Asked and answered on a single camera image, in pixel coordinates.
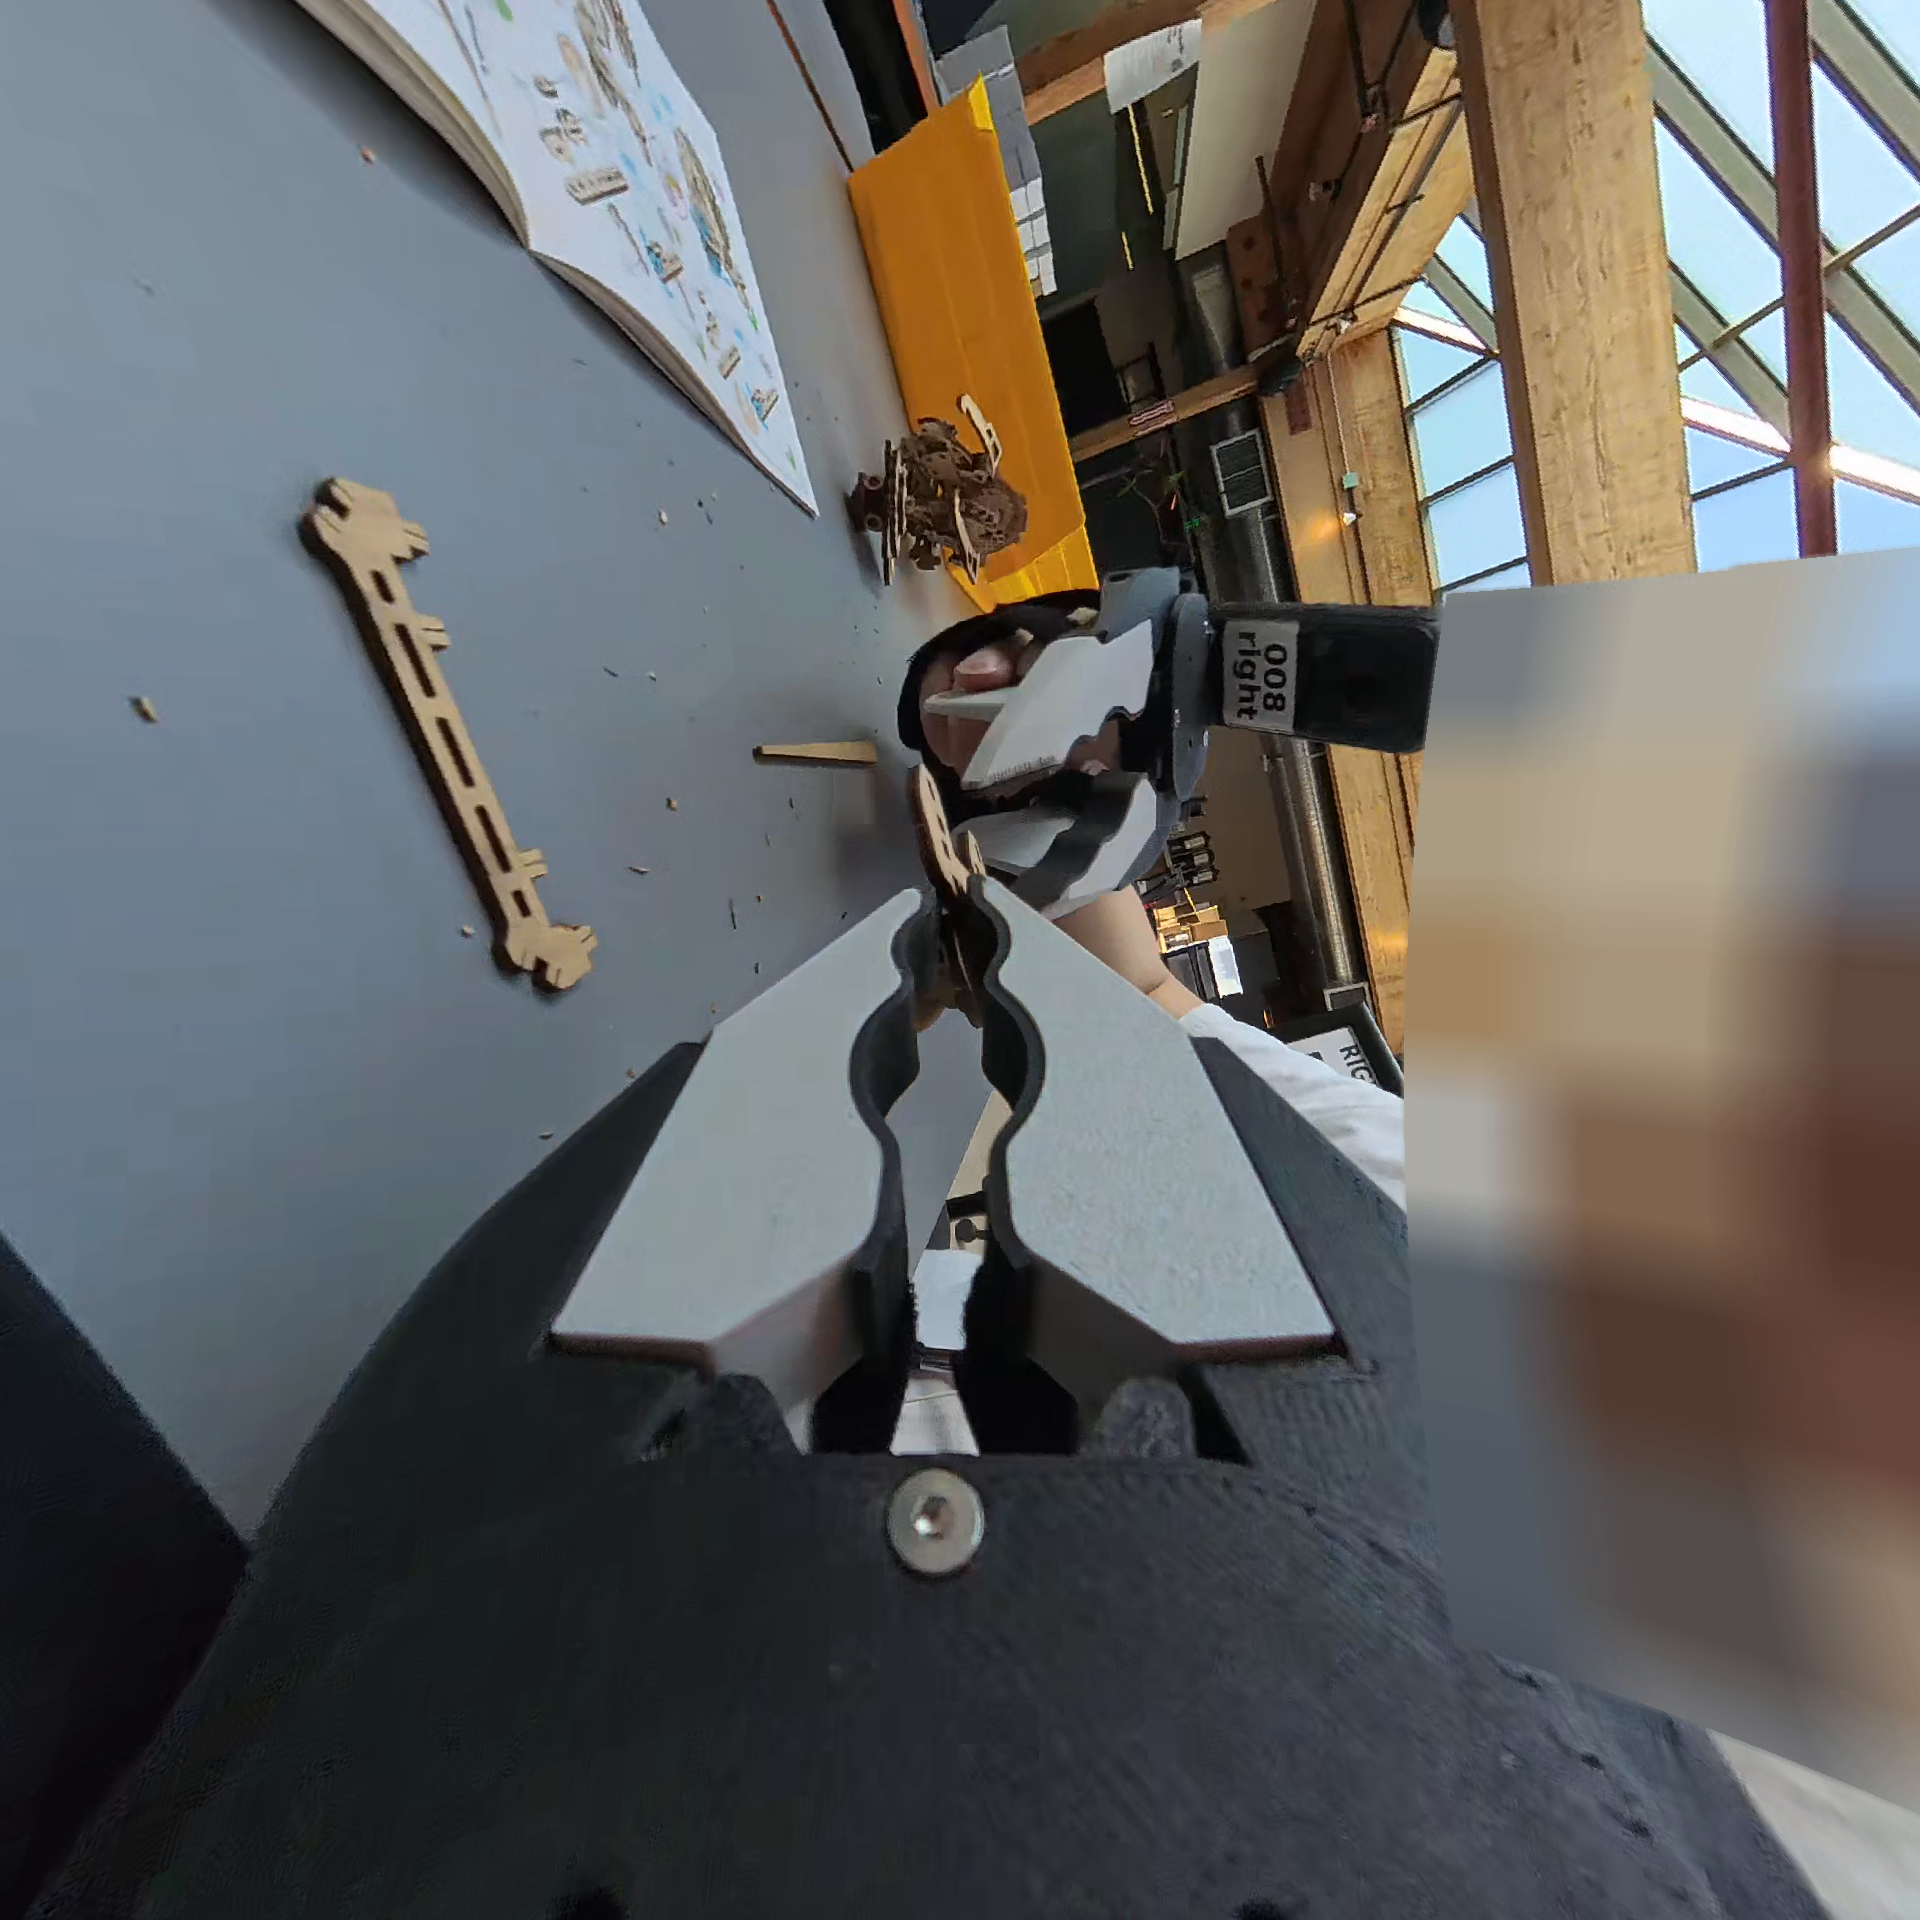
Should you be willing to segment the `white wall panel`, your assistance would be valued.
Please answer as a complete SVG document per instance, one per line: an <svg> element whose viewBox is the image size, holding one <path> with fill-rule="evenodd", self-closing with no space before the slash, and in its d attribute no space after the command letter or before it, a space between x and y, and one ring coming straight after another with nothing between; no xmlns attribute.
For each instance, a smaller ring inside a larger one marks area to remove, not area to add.
<svg viewBox="0 0 1920 1920"><path fill-rule="evenodd" d="M1221 244L1259 213L1257 168L1275 158L1314 2L1205 13L1173 253Z"/></svg>

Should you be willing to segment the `small wooden crank assembly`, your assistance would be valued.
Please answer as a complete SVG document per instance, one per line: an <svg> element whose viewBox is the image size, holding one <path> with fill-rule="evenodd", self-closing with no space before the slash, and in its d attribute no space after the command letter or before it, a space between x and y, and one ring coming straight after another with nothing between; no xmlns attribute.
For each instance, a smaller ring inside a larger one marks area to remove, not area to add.
<svg viewBox="0 0 1920 1920"><path fill-rule="evenodd" d="M907 929L914 1024L923 1032L955 1013L982 1030L1002 948L1002 928L978 893L986 858L971 832L950 826L942 789L922 761L905 776L905 801L927 889L927 911Z"/></svg>

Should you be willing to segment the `person's right hand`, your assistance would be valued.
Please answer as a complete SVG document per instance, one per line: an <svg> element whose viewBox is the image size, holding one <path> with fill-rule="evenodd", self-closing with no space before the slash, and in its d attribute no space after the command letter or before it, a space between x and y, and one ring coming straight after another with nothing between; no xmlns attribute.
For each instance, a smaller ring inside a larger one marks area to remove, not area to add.
<svg viewBox="0 0 1920 1920"><path fill-rule="evenodd" d="M1030 656L1034 638L1014 631L1007 639L946 644L923 664L916 700L925 753L950 780L966 776L1002 692L1027 677Z"/></svg>

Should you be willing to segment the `red steel column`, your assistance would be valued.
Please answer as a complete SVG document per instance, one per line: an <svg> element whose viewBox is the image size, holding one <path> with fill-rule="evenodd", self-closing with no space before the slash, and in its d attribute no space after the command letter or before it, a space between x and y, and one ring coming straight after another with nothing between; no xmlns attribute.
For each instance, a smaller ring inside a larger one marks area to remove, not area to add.
<svg viewBox="0 0 1920 1920"><path fill-rule="evenodd" d="M1788 440L1796 548L1838 553L1827 252L1817 213L1817 138L1809 2L1765 2L1766 106L1782 270Z"/></svg>

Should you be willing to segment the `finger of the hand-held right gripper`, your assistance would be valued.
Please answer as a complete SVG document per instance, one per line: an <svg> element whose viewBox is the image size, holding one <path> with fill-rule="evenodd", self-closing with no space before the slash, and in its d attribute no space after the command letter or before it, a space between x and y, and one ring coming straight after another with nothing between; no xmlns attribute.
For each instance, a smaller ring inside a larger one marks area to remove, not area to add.
<svg viewBox="0 0 1920 1920"><path fill-rule="evenodd" d="M1132 885L1162 853L1171 800L1150 776L1021 776L966 798L963 833L982 874L966 874L961 910L995 879L1044 921Z"/></svg>
<svg viewBox="0 0 1920 1920"><path fill-rule="evenodd" d="M1023 678L1002 687L949 687L923 714L971 728L957 775L970 793L1051 776L1113 717L1138 717L1154 677L1151 622L1071 631L1042 647Z"/></svg>

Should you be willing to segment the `yellow plastic bin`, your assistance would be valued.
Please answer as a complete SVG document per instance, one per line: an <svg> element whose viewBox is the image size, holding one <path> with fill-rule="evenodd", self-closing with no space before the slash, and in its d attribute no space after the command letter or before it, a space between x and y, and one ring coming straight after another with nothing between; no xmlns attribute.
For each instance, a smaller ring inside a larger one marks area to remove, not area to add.
<svg viewBox="0 0 1920 1920"><path fill-rule="evenodd" d="M849 197L907 417L961 423L971 397L1027 501L1023 536L966 593L995 608L1097 588L986 79L855 166Z"/></svg>

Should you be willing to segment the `thick wooden roof post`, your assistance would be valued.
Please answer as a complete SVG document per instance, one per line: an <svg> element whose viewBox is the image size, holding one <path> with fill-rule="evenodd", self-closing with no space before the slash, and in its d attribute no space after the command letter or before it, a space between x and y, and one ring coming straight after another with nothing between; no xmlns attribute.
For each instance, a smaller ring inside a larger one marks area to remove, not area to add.
<svg viewBox="0 0 1920 1920"><path fill-rule="evenodd" d="M1535 585L1695 569L1638 2L1453 2Z"/></svg>

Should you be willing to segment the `open instruction booklet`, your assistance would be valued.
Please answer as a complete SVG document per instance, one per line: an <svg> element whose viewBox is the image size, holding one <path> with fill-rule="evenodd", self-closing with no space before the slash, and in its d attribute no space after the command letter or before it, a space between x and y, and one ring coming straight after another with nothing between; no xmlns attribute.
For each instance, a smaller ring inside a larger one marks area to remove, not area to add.
<svg viewBox="0 0 1920 1920"><path fill-rule="evenodd" d="M638 5L303 10L446 138L537 263L819 512L726 164Z"/></svg>

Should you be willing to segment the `dark wooden gear model assembly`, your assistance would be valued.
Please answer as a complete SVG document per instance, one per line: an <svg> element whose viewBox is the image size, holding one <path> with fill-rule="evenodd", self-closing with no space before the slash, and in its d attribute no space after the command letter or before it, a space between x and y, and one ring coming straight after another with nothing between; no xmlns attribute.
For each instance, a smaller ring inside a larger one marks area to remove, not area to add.
<svg viewBox="0 0 1920 1920"><path fill-rule="evenodd" d="M855 526L878 538L885 585L900 564L961 569L975 585L986 562L1027 534L1027 496L1002 472L996 426L971 392L955 404L973 446L957 423L925 415L900 440L887 440L879 469L865 471L849 493Z"/></svg>

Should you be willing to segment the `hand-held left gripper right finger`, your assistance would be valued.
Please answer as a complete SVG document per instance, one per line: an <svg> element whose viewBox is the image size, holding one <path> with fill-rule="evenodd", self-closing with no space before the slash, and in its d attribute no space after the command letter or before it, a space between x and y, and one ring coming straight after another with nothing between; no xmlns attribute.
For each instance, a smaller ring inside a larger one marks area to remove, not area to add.
<svg viewBox="0 0 1920 1920"><path fill-rule="evenodd" d="M955 910L993 1146L955 1380L982 1454L1069 1454L1113 1391L1324 1358L1334 1321L1198 1045L1003 882Z"/></svg>

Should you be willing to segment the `long slotted wooden strip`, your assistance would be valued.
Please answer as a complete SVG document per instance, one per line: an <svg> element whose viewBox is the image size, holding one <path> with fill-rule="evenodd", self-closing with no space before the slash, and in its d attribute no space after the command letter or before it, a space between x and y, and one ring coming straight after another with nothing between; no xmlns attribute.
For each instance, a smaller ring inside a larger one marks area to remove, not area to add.
<svg viewBox="0 0 1920 1920"><path fill-rule="evenodd" d="M422 613L412 593L407 569L427 554L425 527L403 514L394 493L331 476L303 510L301 538L339 585L390 694L487 910L495 961L549 996L579 986L593 970L597 935L546 910L546 857L516 836L447 680L446 622Z"/></svg>

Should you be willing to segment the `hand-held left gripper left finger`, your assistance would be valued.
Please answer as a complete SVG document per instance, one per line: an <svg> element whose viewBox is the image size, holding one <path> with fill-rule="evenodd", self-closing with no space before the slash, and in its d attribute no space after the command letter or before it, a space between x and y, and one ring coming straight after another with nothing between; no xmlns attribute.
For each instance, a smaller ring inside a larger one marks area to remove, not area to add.
<svg viewBox="0 0 1920 1920"><path fill-rule="evenodd" d="M890 1454L914 1366L892 1114L922 1071L923 892L719 1022L550 1326L569 1358L742 1375L819 1452Z"/></svg>

